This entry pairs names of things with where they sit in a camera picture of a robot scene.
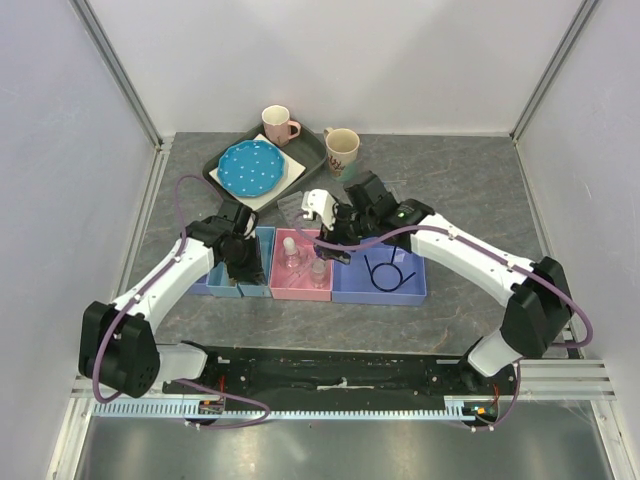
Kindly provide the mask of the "black wire ring stand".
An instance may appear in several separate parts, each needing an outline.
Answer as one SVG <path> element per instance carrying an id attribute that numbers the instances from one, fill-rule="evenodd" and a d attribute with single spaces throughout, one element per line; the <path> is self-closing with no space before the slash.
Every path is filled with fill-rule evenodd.
<path id="1" fill-rule="evenodd" d="M 417 272 L 412 271 L 406 275 L 402 268 L 396 263 L 397 246 L 391 250 L 387 261 L 373 265 L 369 256 L 363 256 L 372 286 L 380 292 L 393 293 L 403 287 L 410 279 L 416 276 Z"/>

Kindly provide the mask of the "small glass beaker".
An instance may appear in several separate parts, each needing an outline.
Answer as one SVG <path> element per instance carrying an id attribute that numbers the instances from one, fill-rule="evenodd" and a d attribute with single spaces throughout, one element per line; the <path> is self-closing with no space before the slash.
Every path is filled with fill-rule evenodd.
<path id="1" fill-rule="evenodd" d="M 327 263 L 320 258 L 316 258 L 311 264 L 309 278 L 315 288 L 324 288 L 328 278 Z"/>

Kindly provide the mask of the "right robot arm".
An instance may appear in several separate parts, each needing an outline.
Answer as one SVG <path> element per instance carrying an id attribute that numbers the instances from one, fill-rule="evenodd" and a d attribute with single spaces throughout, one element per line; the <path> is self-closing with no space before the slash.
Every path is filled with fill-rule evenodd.
<path id="1" fill-rule="evenodd" d="M 303 196 L 305 218 L 321 222 L 315 245 L 322 258 L 348 264 L 353 253 L 376 243 L 398 247 L 452 270 L 504 307 L 500 327 L 472 346 L 458 368 L 465 391 L 481 393 L 503 367 L 542 357 L 573 316 L 568 282 L 556 260 L 535 262 L 493 247 L 418 200 L 397 200 L 370 171 L 344 190 L 345 202 L 322 189 Z"/>

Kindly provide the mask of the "glass alcohol lamp white cap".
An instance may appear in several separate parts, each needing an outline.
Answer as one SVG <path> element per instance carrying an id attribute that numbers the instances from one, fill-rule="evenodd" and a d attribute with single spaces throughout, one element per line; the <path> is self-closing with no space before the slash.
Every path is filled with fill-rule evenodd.
<path id="1" fill-rule="evenodd" d="M 290 272 L 299 271 L 307 261 L 306 250 L 293 237 L 285 237 L 282 241 L 282 266 Z"/>

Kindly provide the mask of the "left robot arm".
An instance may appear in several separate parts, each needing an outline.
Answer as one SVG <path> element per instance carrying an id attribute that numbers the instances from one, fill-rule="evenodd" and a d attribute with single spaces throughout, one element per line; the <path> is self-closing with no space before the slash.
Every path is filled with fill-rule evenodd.
<path id="1" fill-rule="evenodd" d="M 225 200 L 218 212 L 186 225 L 167 256 L 127 292 L 107 303 L 92 302 L 84 311 L 78 369 L 92 382 L 94 397 L 145 395 L 157 382 L 185 382 L 208 393 L 219 382 L 219 369 L 206 350 L 189 342 L 160 345 L 155 333 L 187 291 L 220 264 L 230 279 L 261 284 L 265 280 L 257 212 Z"/>

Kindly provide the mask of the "blue base graduated cylinder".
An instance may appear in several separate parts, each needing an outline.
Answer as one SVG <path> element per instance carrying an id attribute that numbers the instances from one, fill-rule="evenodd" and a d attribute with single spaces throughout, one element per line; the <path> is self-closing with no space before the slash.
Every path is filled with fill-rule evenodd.
<path id="1" fill-rule="evenodd" d="M 293 289 L 306 289 L 306 288 L 318 289 L 312 285 L 311 280 L 309 278 L 311 264 L 316 258 L 318 257 L 315 254 L 312 254 L 307 257 L 306 264 L 299 271 L 295 271 L 295 272 L 289 271 L 289 274 L 283 280 L 283 287 L 293 288 Z"/>

